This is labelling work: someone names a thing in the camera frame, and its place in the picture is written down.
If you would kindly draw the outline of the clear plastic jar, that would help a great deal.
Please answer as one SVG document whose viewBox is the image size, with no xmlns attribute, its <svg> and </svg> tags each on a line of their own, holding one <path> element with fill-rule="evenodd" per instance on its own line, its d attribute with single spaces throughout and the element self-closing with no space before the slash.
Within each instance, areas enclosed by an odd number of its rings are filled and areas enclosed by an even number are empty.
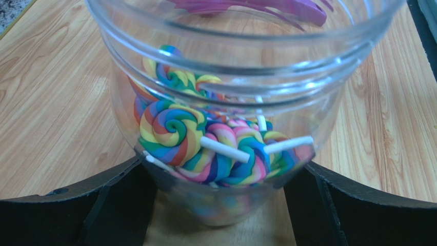
<svg viewBox="0 0 437 246">
<path fill-rule="evenodd" d="M 402 1 L 314 1 L 305 31 L 234 6 L 86 1 L 112 59 L 115 121 L 157 186 L 205 225 L 246 219 L 329 138 L 346 81 Z"/>
</svg>

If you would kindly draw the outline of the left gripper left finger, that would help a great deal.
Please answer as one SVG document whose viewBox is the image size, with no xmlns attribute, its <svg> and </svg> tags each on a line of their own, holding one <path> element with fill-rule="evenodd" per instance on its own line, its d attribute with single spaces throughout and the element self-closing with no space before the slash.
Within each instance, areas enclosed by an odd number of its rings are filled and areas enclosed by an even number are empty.
<svg viewBox="0 0 437 246">
<path fill-rule="evenodd" d="M 1 245 L 142 245 L 156 185 L 140 160 L 47 195 L 1 200 Z"/>
</svg>

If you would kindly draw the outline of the purple plastic scoop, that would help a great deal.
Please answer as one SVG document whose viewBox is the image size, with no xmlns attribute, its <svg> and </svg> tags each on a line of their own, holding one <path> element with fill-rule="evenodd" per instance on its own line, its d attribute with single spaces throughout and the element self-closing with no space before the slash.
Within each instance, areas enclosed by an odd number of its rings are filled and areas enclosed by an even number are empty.
<svg viewBox="0 0 437 246">
<path fill-rule="evenodd" d="M 299 22 L 318 27 L 325 24 L 327 13 L 314 1 L 171 1 L 176 9 L 191 14 L 213 15 L 227 11 L 234 6 L 271 14 L 282 21 L 305 31 Z"/>
</svg>

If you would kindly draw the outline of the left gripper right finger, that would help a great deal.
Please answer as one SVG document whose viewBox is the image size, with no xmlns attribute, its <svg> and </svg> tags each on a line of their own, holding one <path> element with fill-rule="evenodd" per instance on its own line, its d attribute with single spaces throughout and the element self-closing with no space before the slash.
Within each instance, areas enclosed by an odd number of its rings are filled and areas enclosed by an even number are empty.
<svg viewBox="0 0 437 246">
<path fill-rule="evenodd" d="M 310 162 L 284 186 L 297 245 L 436 245 L 436 204 Z"/>
</svg>

